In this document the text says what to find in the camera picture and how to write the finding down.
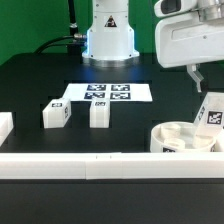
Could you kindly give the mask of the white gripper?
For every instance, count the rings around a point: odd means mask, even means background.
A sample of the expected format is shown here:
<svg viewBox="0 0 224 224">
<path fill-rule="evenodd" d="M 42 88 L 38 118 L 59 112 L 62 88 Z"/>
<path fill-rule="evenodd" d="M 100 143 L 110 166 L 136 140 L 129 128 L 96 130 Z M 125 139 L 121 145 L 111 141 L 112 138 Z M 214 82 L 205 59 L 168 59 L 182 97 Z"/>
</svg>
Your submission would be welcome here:
<svg viewBox="0 0 224 224">
<path fill-rule="evenodd" d="M 224 0 L 159 0 L 154 12 L 158 62 L 164 67 L 187 65 L 202 91 L 200 63 L 224 60 Z"/>
</svg>

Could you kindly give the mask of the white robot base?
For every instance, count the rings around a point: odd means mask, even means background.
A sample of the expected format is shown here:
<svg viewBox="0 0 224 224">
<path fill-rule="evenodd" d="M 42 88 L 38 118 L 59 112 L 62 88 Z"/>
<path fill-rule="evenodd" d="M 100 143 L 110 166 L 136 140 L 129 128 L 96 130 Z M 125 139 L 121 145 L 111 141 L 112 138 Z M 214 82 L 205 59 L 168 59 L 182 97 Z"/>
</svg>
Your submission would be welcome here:
<svg viewBox="0 0 224 224">
<path fill-rule="evenodd" d="M 93 22 L 87 31 L 83 62 L 99 67 L 123 67 L 138 62 L 134 30 L 129 25 L 129 0 L 92 0 Z"/>
</svg>

